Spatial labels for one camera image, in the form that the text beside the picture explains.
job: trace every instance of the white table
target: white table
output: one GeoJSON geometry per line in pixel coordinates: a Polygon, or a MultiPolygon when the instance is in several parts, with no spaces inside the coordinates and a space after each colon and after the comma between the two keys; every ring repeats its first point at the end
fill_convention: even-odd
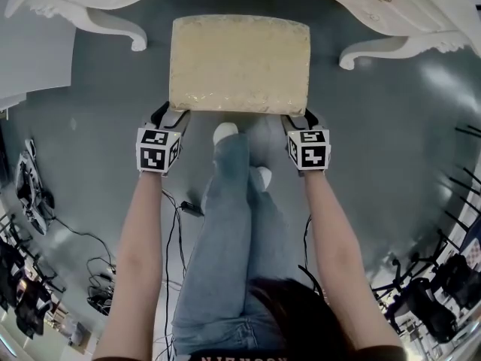
{"type": "MultiPolygon", "coordinates": [[[[10,17],[21,5],[38,14],[60,14],[76,27],[104,34],[127,35],[132,49],[145,50],[147,35],[127,20],[106,14],[139,0],[10,0],[5,15],[10,17]]],[[[336,0],[369,28],[391,36],[346,48],[340,55],[342,68],[353,69],[359,56],[407,58],[430,48],[454,51],[470,45],[481,55],[481,20],[476,5],[481,0],[336,0]]]]}

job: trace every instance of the white shoe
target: white shoe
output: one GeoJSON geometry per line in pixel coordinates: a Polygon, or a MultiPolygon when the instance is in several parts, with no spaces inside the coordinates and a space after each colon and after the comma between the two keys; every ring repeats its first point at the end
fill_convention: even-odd
{"type": "Polygon", "coordinates": [[[272,171],[269,170],[267,167],[258,167],[257,171],[259,171],[259,174],[261,175],[262,183],[264,183],[264,191],[265,191],[268,189],[269,183],[271,182],[272,171]]]}
{"type": "Polygon", "coordinates": [[[216,146],[222,139],[238,134],[239,130],[233,123],[220,123],[213,132],[213,145],[216,146]]]}

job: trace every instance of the curved white furniture leg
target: curved white furniture leg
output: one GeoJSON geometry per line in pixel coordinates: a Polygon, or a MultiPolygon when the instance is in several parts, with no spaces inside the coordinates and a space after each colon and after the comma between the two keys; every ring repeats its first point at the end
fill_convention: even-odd
{"type": "Polygon", "coordinates": [[[133,40],[133,51],[143,51],[147,48],[145,31],[137,24],[120,17],[97,9],[85,8],[66,0],[29,0],[28,4],[37,14],[46,17],[60,14],[77,28],[88,32],[129,36],[133,40]]]}
{"type": "Polygon", "coordinates": [[[445,53],[456,51],[466,44],[469,44],[469,40],[458,31],[436,32],[416,37],[395,36],[349,46],[340,55],[339,65],[351,70],[354,69],[354,59],[360,56],[406,59],[430,48],[435,47],[445,53]]]}

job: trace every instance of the person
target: person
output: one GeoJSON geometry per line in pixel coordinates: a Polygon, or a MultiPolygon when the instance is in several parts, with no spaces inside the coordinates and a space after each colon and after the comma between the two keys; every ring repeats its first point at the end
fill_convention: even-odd
{"type": "MultiPolygon", "coordinates": [[[[202,361],[405,359],[365,277],[355,233],[323,171],[305,189],[322,293],[294,281],[287,228],[233,123],[213,135],[205,221],[175,311],[173,353],[202,361]]],[[[93,359],[151,360],[162,281],[159,174],[142,172],[119,244],[116,286],[93,359]]]]}

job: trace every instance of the gray floor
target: gray floor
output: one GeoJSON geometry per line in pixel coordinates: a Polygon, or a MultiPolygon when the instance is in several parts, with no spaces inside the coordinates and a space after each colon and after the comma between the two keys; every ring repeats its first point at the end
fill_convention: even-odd
{"type": "MultiPolygon", "coordinates": [[[[465,179],[460,168],[473,168],[479,153],[474,138],[454,130],[468,122],[479,125],[481,60],[470,49],[431,50],[406,60],[360,59],[354,71],[344,71],[337,65],[343,48],[381,36],[332,0],[143,0],[116,14],[146,30],[146,51],[131,52],[127,38],[79,30],[72,85],[30,94],[2,123],[11,165],[23,139],[35,139],[56,213],[72,228],[94,232],[115,253],[138,178],[137,127],[168,98],[172,20],[193,14],[256,14],[310,26],[308,106],[331,130],[328,178],[358,234],[370,275],[386,267],[389,254],[406,258],[414,247],[425,249],[436,226],[449,228],[443,208],[449,203],[455,211],[458,205],[446,175],[465,179]]],[[[200,199],[212,171],[211,135],[221,119],[221,114],[193,115],[180,161],[165,181],[177,200],[200,199]]],[[[274,173],[270,191],[292,232],[292,261],[302,263],[307,204],[278,118],[237,120],[251,126],[253,162],[274,173]]],[[[4,198],[18,211],[11,191],[4,198]]],[[[163,208],[166,236],[172,210],[168,202],[163,208]]],[[[201,220],[183,216],[187,257],[200,226],[201,220]]],[[[68,285],[64,303],[87,326],[101,328],[99,314],[85,302],[85,261],[103,255],[101,245],[58,225],[35,240],[68,285]]],[[[101,271],[104,266],[92,267],[101,271]]],[[[177,247],[172,247],[169,269],[181,282],[177,247]]]]}

